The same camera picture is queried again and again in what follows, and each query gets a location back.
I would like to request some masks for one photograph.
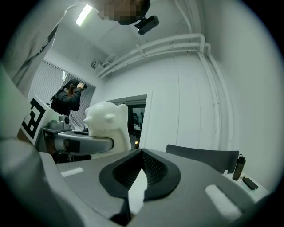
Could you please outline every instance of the white bear head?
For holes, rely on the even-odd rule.
[[[111,102],[98,102],[85,110],[84,123],[92,132],[126,129],[128,121],[128,107],[119,106]]]

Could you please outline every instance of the desk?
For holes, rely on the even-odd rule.
[[[245,176],[249,179],[251,179],[257,186],[258,189],[256,190],[251,190],[242,180],[242,177]],[[227,174],[225,175],[225,177],[227,177],[229,180],[231,180],[232,182],[234,182],[236,185],[238,185],[239,187],[241,187],[251,198],[252,200],[257,203],[259,200],[261,200],[263,197],[268,196],[270,194],[270,192],[264,188],[260,183],[258,183],[256,180],[254,180],[253,178],[249,177],[247,174],[245,174],[244,172],[241,174],[239,180],[233,180],[233,173]]]

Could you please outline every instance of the white sculpture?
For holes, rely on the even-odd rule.
[[[88,125],[89,136],[107,137],[114,140],[113,149],[103,153],[92,154],[92,159],[131,150],[127,129],[127,105],[121,104],[117,106],[111,102],[98,102],[87,108],[85,114],[84,123]]]

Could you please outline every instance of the fluorescent light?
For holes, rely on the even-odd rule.
[[[78,16],[78,19],[76,20],[76,24],[78,24],[79,26],[82,25],[83,21],[85,20],[85,18],[88,16],[88,14],[90,13],[90,11],[92,10],[92,7],[89,5],[86,5],[84,7],[84,9],[82,10],[82,12],[80,13],[80,15]]]

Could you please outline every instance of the water bottle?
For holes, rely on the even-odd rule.
[[[236,165],[235,172],[233,175],[233,180],[238,180],[240,178],[244,165],[245,165],[245,157],[242,154],[240,154],[237,160],[237,165]]]

